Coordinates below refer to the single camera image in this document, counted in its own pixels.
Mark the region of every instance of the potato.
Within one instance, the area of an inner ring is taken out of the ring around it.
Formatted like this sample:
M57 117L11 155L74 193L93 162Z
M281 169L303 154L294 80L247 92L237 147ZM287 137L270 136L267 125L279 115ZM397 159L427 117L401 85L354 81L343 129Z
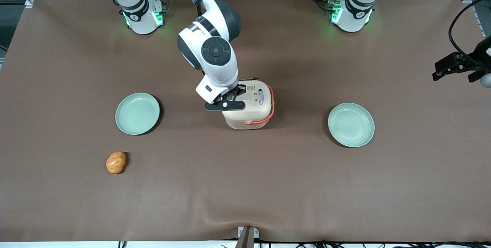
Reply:
M107 161L105 161L105 167L111 174L118 174L123 171L123 167L126 164L126 155L122 151L113 152Z

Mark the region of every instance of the green led light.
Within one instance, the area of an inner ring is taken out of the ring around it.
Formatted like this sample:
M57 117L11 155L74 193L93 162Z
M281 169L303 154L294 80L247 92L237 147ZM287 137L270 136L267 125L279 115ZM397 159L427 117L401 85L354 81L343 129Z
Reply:
M341 17L341 14L343 12L343 8L342 7L339 7L334 13L333 13L333 20L332 22L333 23L338 23L339 22L339 18Z
M158 25L162 24L162 14L160 14L160 12L152 11L152 16L154 17L155 23Z
M130 26L130 21L128 21L128 17L126 17L126 14L123 12L124 19L126 20L126 24Z

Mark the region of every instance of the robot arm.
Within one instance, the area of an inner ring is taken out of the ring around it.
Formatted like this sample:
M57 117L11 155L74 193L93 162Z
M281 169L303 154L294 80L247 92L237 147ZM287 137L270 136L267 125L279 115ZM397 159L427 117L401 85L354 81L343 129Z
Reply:
M375 0L339 0L342 11L333 17L333 24L349 33L361 30L372 13Z
M163 21L156 19L156 13L161 11L160 1L116 1L128 26L136 33L152 33L162 26ZM214 103L238 84L237 59L229 42L239 35L241 20L223 0L193 0L193 3L201 4L206 12L179 33L177 44L191 67L204 72L196 92L207 103Z
M474 71L468 75L469 82L479 80L482 86L491 88L491 36L477 44L468 57L454 52L435 63L433 80L468 71Z

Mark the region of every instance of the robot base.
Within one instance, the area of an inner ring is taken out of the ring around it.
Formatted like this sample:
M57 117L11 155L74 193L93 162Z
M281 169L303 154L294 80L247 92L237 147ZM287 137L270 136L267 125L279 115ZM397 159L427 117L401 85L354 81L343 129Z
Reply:
M347 10L345 1L346 0L330 1L328 9L332 9L333 12L328 13L328 19L331 25L335 25L348 33L354 33L361 30L363 26L368 23L372 11L370 10L370 12L362 19L356 19L353 17L353 14Z
M123 13L126 19L126 25L138 34L153 33L157 28L163 28L165 21L165 11L167 5L160 0L148 0L148 11L141 17L140 21L133 21L131 17L127 17Z
M237 97L245 103L243 110L222 111L227 124L233 129L249 130L265 126L275 113L275 100L271 87L259 80L241 80L246 92Z

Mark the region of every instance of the round joint cover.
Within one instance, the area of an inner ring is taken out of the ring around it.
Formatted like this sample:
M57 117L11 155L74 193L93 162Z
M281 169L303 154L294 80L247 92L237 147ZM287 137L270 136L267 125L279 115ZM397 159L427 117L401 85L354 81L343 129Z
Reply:
M205 61L212 65L223 66L230 61L232 49L227 40L214 36L208 38L201 46L201 54Z

